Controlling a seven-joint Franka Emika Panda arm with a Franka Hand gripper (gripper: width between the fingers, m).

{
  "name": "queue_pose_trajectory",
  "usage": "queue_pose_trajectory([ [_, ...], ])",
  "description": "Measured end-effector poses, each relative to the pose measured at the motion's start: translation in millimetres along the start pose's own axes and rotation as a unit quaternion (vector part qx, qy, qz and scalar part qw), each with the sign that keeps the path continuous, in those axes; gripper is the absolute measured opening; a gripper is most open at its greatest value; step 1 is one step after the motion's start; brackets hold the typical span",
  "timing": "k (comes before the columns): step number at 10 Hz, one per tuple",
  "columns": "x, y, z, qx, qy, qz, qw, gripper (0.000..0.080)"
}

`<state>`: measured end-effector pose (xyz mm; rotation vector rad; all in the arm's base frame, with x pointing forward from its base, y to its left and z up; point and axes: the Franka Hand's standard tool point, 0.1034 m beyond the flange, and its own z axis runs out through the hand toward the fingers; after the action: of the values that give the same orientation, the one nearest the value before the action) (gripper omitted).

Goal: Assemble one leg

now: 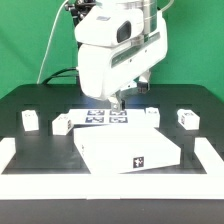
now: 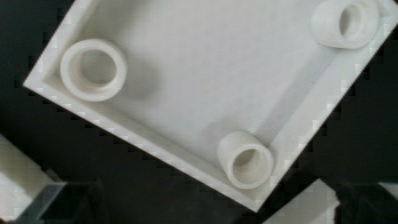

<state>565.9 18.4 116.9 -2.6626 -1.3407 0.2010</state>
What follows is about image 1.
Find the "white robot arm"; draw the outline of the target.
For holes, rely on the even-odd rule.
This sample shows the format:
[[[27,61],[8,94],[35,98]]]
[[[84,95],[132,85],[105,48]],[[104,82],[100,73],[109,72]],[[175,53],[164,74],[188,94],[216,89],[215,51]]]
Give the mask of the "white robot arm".
[[[75,28],[83,93],[124,108],[123,91],[138,79],[149,89],[150,69],[167,53],[167,28],[157,0],[97,0]]]

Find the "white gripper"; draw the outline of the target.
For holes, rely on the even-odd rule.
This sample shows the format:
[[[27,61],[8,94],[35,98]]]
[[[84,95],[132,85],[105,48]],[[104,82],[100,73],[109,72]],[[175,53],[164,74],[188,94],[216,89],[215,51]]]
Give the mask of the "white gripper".
[[[126,42],[115,48],[83,44],[78,52],[81,89],[88,97],[109,100],[111,110],[123,110],[123,101],[116,93],[139,77],[139,93],[149,90],[149,79],[141,76],[163,60],[167,53],[167,27],[158,16],[157,29],[141,45]]]

